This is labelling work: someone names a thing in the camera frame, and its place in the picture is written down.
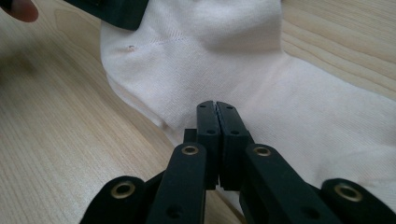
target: black plastic part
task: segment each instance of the black plastic part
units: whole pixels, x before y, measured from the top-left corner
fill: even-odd
[[[320,196],[345,223],[396,223],[396,215],[362,186],[345,179],[326,180]]]
[[[12,0],[0,0],[0,7],[11,10]]]
[[[199,144],[175,148],[146,223],[204,222],[205,162],[206,150]]]
[[[222,132],[220,185],[225,190],[240,190],[244,180],[242,158],[251,137],[235,107],[217,102],[217,110]]]
[[[149,0],[64,0],[91,15],[126,30],[137,30]]]
[[[133,186],[133,193],[125,198],[116,198],[112,190],[117,189],[116,194],[122,195]],[[109,181],[92,200],[80,223],[117,223],[129,224],[136,222],[141,211],[141,203],[145,195],[143,180],[121,176]]]
[[[197,143],[206,148],[206,189],[215,189],[219,183],[220,127],[213,101],[199,104],[197,110]]]
[[[248,146],[245,168],[247,181],[269,214],[267,223],[341,223],[274,148]],[[248,212],[246,207],[243,209],[244,213]]]
[[[163,181],[163,173],[164,172],[161,172],[155,175],[145,183],[145,187],[146,187],[145,197],[142,203],[140,204],[140,210],[139,210],[140,212],[135,217],[133,222],[134,224],[146,223],[147,217],[149,215],[149,209],[151,208],[151,205],[154,202],[155,195],[157,194],[161,181]]]
[[[183,143],[196,142],[197,141],[197,130],[196,129],[185,129],[183,136]]]
[[[241,204],[248,224],[268,223],[269,214],[265,204],[249,181],[242,185],[239,193],[239,204]]]

